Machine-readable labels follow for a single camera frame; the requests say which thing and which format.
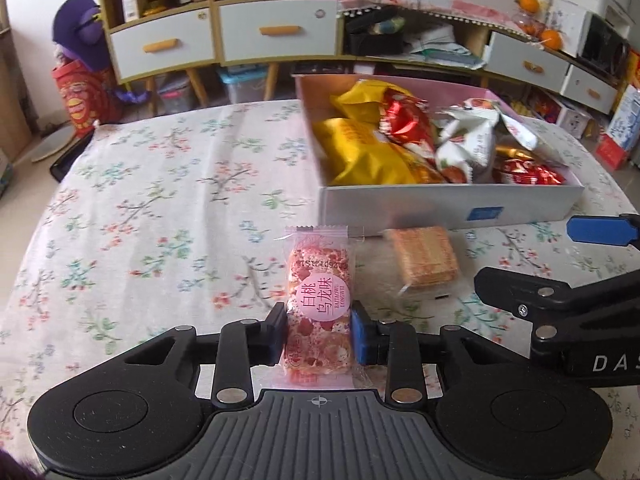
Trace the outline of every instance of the white drawer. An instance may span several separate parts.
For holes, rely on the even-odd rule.
[[[174,45],[145,52],[145,47],[163,41]],[[140,23],[112,34],[111,44],[120,80],[187,63],[213,62],[215,58],[209,9]]]
[[[540,50],[509,36],[494,32],[489,47],[485,48],[484,67],[513,79],[559,92],[569,63],[553,54]]]
[[[336,0],[271,0],[219,8],[225,61],[336,54]]]
[[[561,95],[608,114],[616,99],[618,90],[609,86],[596,76],[572,65],[569,69]]]

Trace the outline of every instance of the wooden shelf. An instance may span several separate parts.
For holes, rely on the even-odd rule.
[[[125,30],[126,28],[135,27],[140,23],[152,22],[153,20],[159,20],[160,18],[166,18],[167,16],[173,16],[174,14],[181,14],[183,12],[189,12],[190,10],[208,9],[208,8],[209,8],[209,2],[205,0],[203,2],[195,2],[192,4],[186,4],[180,7],[175,7],[174,9],[163,10],[162,12],[158,12],[157,14],[152,14],[151,16],[145,16],[144,18],[135,20],[134,22],[123,23],[122,25],[113,27],[112,29],[109,30],[109,34],[115,34],[116,32],[120,32],[121,30]]]

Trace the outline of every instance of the drawer sticker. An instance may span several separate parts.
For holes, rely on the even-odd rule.
[[[500,216],[503,209],[503,207],[476,207],[471,210],[466,220],[495,220]]]

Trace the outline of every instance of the tiled floor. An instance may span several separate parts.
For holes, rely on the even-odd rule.
[[[135,121],[147,116],[148,109],[142,107],[130,112],[127,119]],[[595,149],[593,141],[585,140],[584,144],[591,152]],[[18,161],[14,179],[0,199],[0,312],[9,297],[31,235],[58,186],[49,174],[49,167],[56,158],[57,155],[53,155],[32,164],[25,156]],[[640,170],[629,164],[612,174],[635,208],[640,210]]]

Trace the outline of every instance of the tablecloth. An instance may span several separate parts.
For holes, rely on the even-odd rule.
[[[634,211],[573,137],[540,121],[529,124],[585,185],[573,213]],[[96,131],[47,206],[0,314],[0,446],[34,459],[26,434],[30,406],[110,356],[179,324],[210,333],[232,320],[266,316],[284,297],[286,250],[276,238],[286,225],[316,218],[319,182],[304,128],[293,100]],[[635,250],[573,244],[564,221],[450,236],[463,275],[450,298],[387,301],[396,269],[381,238],[354,245],[354,297],[374,318],[407,320],[426,332],[458,323],[526,354],[530,325],[479,301],[472,287],[479,269],[503,267],[577,286],[640,267]],[[636,478],[638,389],[598,392],[614,417],[598,471],[609,480]]]

